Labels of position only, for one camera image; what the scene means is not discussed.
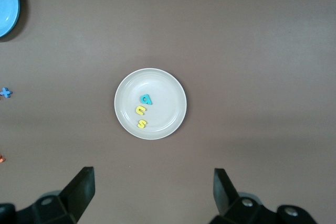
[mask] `plastic toy letter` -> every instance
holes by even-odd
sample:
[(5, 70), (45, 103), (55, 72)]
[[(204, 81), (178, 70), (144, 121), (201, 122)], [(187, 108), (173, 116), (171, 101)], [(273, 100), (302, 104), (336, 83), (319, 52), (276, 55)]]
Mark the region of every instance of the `plastic toy letter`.
[(135, 109), (135, 111), (137, 114), (143, 115), (143, 112), (146, 111), (146, 108), (140, 105)]
[(147, 124), (147, 122), (145, 120), (140, 120), (139, 121), (139, 124), (138, 124), (138, 127), (143, 129), (145, 128), (145, 125)]
[(148, 94), (144, 94), (140, 97), (140, 101), (144, 104), (152, 105), (152, 100), (149, 98)]

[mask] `gray tabletop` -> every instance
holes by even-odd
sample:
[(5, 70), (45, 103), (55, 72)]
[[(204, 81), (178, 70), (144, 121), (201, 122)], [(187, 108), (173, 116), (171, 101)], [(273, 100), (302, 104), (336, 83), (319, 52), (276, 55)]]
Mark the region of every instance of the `gray tabletop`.
[[(336, 0), (21, 0), (0, 38), (0, 201), (17, 209), (94, 166), (80, 223), (208, 223), (213, 169), (270, 210), (336, 219)], [(129, 134), (122, 79), (159, 68), (187, 114)]]

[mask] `blue plus sign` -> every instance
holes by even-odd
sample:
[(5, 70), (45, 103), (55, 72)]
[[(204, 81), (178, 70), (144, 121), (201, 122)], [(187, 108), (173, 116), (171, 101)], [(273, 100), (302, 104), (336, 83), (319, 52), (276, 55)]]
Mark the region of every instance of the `blue plus sign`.
[(2, 92), (0, 92), (0, 95), (4, 95), (5, 98), (11, 97), (10, 94), (13, 94), (13, 92), (11, 92), (11, 90), (8, 90), (8, 88), (2, 88)]

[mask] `blue plate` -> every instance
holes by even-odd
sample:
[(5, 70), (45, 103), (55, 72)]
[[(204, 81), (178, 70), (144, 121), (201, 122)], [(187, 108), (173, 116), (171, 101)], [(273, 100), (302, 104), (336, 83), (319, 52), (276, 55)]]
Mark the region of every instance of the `blue plate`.
[(19, 11), (19, 0), (0, 0), (0, 37), (15, 26)]

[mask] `white plate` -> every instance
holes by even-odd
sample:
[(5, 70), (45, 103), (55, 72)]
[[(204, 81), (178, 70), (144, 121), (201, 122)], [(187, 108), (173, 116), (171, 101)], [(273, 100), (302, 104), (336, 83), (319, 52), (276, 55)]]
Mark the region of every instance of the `white plate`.
[(0, 37), (15, 26), (19, 10), (19, 0), (0, 0)]
[[(129, 74), (115, 94), (114, 109), (119, 122), (142, 139), (156, 140), (172, 134), (185, 117), (187, 100), (181, 84), (160, 69), (144, 68)], [(151, 105), (141, 101), (145, 94), (149, 95)], [(138, 106), (145, 107), (143, 115), (136, 113)], [(144, 125), (140, 120), (146, 121), (144, 128), (138, 127)]]

